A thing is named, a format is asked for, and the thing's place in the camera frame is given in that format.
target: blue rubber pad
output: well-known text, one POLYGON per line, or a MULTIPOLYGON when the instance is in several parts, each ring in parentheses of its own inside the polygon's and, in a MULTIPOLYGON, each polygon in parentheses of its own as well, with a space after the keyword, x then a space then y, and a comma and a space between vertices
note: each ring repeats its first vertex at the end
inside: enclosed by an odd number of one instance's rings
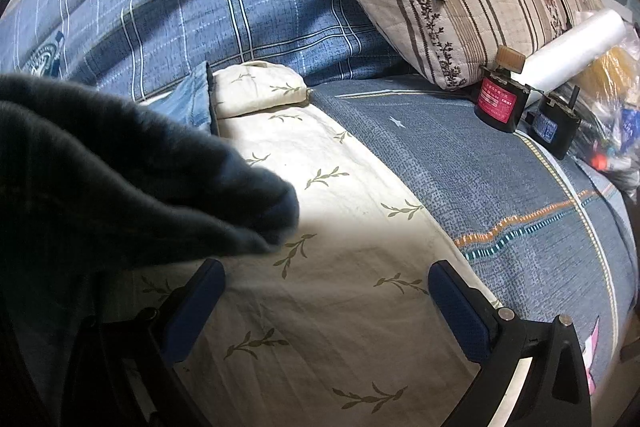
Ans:
POLYGON ((488 328, 438 263, 429 270, 429 293, 470 362, 483 363, 491 355, 488 328))
POLYGON ((186 295, 162 336, 162 358, 170 367, 185 360, 225 290, 222 263, 207 259, 186 285, 186 295))

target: bed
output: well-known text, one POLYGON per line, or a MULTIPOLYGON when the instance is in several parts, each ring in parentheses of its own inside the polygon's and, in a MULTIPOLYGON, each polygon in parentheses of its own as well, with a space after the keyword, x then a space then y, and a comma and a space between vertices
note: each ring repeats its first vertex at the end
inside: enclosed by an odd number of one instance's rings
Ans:
MULTIPOLYGON (((214 425, 442 423, 477 369, 428 296, 439 259, 523 318, 570 314, 597 399, 638 291, 620 193, 484 126, 355 0, 14 0, 0 35, 2 72, 172 101, 195 127, 208 63, 220 136, 296 188, 298 233, 224 260, 227 290, 180 371, 214 425)), ((113 274, 103 318, 157 305, 197 266, 113 274)))

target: green leaf motif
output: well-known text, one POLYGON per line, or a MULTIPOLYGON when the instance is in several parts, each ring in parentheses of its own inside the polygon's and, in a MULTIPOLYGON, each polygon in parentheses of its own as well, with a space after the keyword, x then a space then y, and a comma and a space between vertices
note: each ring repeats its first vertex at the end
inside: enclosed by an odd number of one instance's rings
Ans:
POLYGON ((338 140, 339 143, 343 143, 346 138, 348 137, 351 138, 352 136, 353 135, 351 135, 351 133, 349 133, 348 131, 344 131, 342 133, 335 135, 334 139, 338 140))
POLYGON ((171 286, 169 286, 169 281, 167 279, 164 279, 164 286, 157 285, 151 282, 144 275, 141 275, 140 279, 142 279, 142 282, 145 283, 145 285, 147 286, 147 288, 144 288, 142 290, 142 293, 151 293, 151 292, 157 293, 159 295, 159 298, 158 298, 159 302, 164 301, 169 295, 171 295, 171 292, 173 291, 171 286))
POLYGON ((314 183, 321 183, 321 184, 326 185, 328 187, 329 184, 327 182, 325 182, 324 180, 329 179, 329 178, 338 178, 340 176, 349 176, 348 172, 338 172, 339 169, 340 169, 340 167, 338 166, 333 171, 331 171, 329 174, 322 174, 322 169, 318 169, 318 173, 315 175, 315 177, 311 178, 310 180, 308 180, 306 182, 305 190, 307 190, 314 183))
POLYGON ((341 391, 340 389, 336 389, 335 387, 333 388, 333 391, 334 391, 334 394, 336 394, 337 396, 340 396, 343 398, 349 398, 351 400, 345 403, 342 406, 342 409, 351 409, 351 407, 355 407, 358 404, 369 403, 369 404, 375 404, 371 410, 371 414, 373 414, 375 412, 378 412, 380 408, 390 400, 395 401, 399 399, 402 396, 402 393, 404 393, 404 390, 407 389, 406 387, 403 387, 402 389, 398 390, 395 394, 389 394, 389 393, 384 393, 383 391, 380 391, 380 388, 376 386, 375 382, 371 382, 371 386, 375 391, 375 393, 379 396, 359 396, 355 393, 345 393, 344 391, 341 391))
POLYGON ((299 241, 296 241, 295 243, 285 244, 285 248, 290 248, 291 250, 289 250, 289 253, 284 259, 280 259, 279 261, 276 261, 275 263, 273 263, 273 266, 280 266, 284 264, 284 267, 282 268, 282 272, 280 274, 283 279, 287 278, 287 275, 288 275, 287 268, 289 268, 289 266, 291 265, 291 259, 293 259, 296 256, 298 251, 300 251, 300 255, 302 257, 307 259, 306 253, 305 253, 305 242, 308 239, 316 237, 316 235, 317 234, 315 233, 305 233, 304 235, 300 236, 299 241))
POLYGON ((414 218, 415 213, 424 208, 422 204, 411 204, 407 200, 404 200, 404 203, 407 204, 406 208, 396 208, 394 206, 387 206, 384 203, 380 203, 380 205, 382 206, 382 208, 386 208, 386 210, 392 210, 392 212, 389 213, 387 217, 394 217, 394 216, 397 216, 398 214, 408 214, 407 221, 411 221, 414 218))
POLYGON ((301 87, 301 86, 291 87, 289 86, 288 82, 284 86, 285 87, 282 87, 282 86, 269 86, 269 87, 271 87, 271 92, 284 91, 283 94, 289 94, 290 92, 297 92, 300 90, 300 87, 301 87))
POLYGON ((415 281, 407 282, 407 281, 401 280, 400 277, 401 277, 401 273, 398 272, 393 277, 390 277, 389 279, 385 279, 384 277, 382 279, 378 279, 378 282, 376 282, 373 285, 373 288, 377 286, 382 286, 384 283, 389 283, 395 286, 396 288, 398 288, 400 290, 400 293, 402 293, 402 295, 404 295, 404 290, 402 289, 402 286, 413 288, 414 290, 420 291, 425 295, 429 295, 429 292, 427 290, 425 290, 424 288, 420 288, 420 286, 418 286, 419 284, 422 283, 422 279, 416 279, 415 281))
POLYGON ((254 359, 257 360, 258 355, 256 355, 255 352, 253 351, 256 347, 260 347, 260 346, 273 347, 273 346, 289 346, 290 345, 289 342, 286 341, 285 339, 278 339, 275 341, 268 340, 274 335, 274 333, 275 333, 275 328, 271 328, 269 331, 267 331, 267 333, 263 338, 251 340, 251 331, 248 331, 240 344, 231 345, 227 348, 225 360, 228 359, 236 351, 244 351, 245 353, 248 353, 249 355, 254 357, 254 359))
POLYGON ((250 78, 252 80, 255 80, 255 77, 251 73, 242 73, 235 80, 232 80, 231 82, 229 82, 229 84, 234 84, 235 82, 240 82, 241 80, 244 80, 246 78, 250 78))
POLYGON ((250 167, 253 167, 257 163, 264 162, 271 154, 268 154, 264 158, 258 158, 255 153, 251 153, 251 156, 251 158, 245 158, 244 161, 246 161, 250 167))
POLYGON ((302 118, 300 118, 296 114, 274 114, 273 116, 269 117, 269 120, 277 119, 277 120, 280 120, 282 123, 284 123, 285 118, 292 118, 293 120, 302 121, 302 118))

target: teal stripe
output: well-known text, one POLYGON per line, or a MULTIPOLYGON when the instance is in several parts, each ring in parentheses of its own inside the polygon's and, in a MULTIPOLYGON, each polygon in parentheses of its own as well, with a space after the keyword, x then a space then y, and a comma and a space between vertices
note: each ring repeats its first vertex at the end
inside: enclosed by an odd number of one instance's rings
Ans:
MULTIPOLYGON (((586 200, 584 200, 581 203, 581 206, 584 208, 589 203, 591 203, 592 201, 598 198, 599 198, 599 195, 595 194, 587 198, 586 200)), ((563 217, 573 213, 575 213, 574 206, 572 206, 571 209, 559 212, 555 216, 547 217, 546 219, 539 221, 535 225, 527 225, 526 227, 521 227, 520 229, 511 230, 511 232, 505 233, 504 235, 500 236, 496 241, 496 243, 490 248, 477 248, 475 250, 465 252, 463 253, 463 255, 465 256, 466 260, 469 262, 476 261, 478 259, 483 259, 486 257, 492 257, 495 254, 497 254, 500 250, 502 250, 504 247, 506 247, 514 239, 523 237, 525 235, 531 235, 533 233, 536 233, 538 230, 542 230, 545 227, 548 227, 549 225, 556 223, 557 221, 560 221, 560 219, 562 219, 563 217)))

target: metal screw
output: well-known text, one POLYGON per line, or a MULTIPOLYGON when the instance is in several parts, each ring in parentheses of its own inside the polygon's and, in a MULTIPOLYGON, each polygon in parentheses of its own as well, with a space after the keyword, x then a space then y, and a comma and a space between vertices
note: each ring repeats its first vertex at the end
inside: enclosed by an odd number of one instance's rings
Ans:
POLYGON ((516 317, 516 314, 510 308, 500 308, 498 310, 498 317, 504 321, 512 321, 516 317))
POLYGON ((563 326, 571 326, 574 323, 574 320, 566 314, 558 315, 558 320, 563 326))

